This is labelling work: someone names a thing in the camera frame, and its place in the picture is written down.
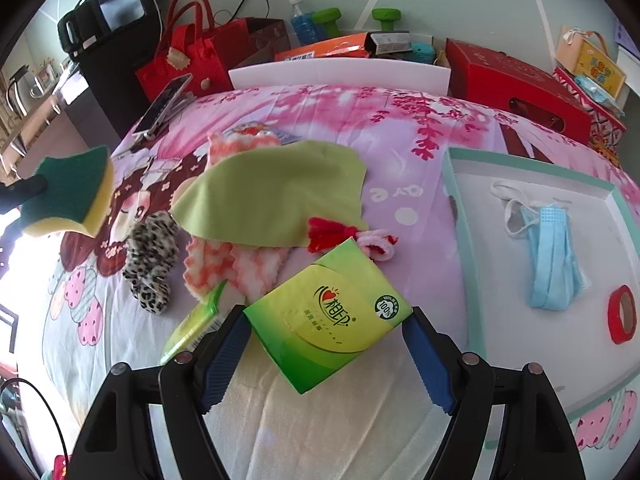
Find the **tissue package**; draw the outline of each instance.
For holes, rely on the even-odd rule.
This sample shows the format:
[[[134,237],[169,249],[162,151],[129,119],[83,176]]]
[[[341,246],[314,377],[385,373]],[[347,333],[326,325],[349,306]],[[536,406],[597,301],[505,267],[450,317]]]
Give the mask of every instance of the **tissue package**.
[[[302,394],[354,360],[412,308],[350,238],[244,312]]]

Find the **roll of red tape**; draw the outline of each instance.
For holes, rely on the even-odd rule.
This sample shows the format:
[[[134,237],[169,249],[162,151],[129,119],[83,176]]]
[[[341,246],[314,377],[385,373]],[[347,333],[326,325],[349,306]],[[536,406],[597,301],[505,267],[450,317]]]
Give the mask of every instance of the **roll of red tape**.
[[[628,286],[621,286],[609,297],[607,320],[611,339],[616,345],[629,341],[636,333],[636,301]]]

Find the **phone screen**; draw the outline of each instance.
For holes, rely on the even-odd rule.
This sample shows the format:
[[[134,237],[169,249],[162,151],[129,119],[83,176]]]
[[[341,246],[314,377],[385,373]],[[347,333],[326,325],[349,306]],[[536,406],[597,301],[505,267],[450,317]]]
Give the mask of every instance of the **phone screen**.
[[[190,77],[191,74],[177,77],[164,87],[164,90],[160,92],[160,95],[154,99],[151,106],[145,112],[140,124],[138,124],[138,127],[136,128],[136,132],[145,132],[151,129],[160,114],[171,102],[176,93],[180,91],[180,88],[182,88],[182,86],[190,79]]]

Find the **orange and white fuzzy cloth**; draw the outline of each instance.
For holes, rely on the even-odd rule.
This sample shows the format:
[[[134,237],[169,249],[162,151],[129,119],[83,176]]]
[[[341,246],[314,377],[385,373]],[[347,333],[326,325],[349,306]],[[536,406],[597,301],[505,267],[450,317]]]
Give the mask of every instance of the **orange and white fuzzy cloth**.
[[[207,167],[236,153],[280,145],[278,136],[264,124],[237,126],[222,135],[209,136]],[[185,182],[177,193],[189,184]],[[184,283],[194,297],[203,301],[219,282],[229,280],[251,304],[273,289],[289,251],[290,248],[251,247],[194,236],[187,245]]]

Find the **blue liquid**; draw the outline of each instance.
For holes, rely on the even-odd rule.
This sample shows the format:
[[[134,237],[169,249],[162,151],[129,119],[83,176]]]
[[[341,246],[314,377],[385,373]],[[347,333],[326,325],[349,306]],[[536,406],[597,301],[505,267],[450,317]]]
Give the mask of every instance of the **blue liquid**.
[[[296,31],[300,45],[309,45],[326,39],[324,29],[311,20],[311,12],[294,16],[291,26]]]

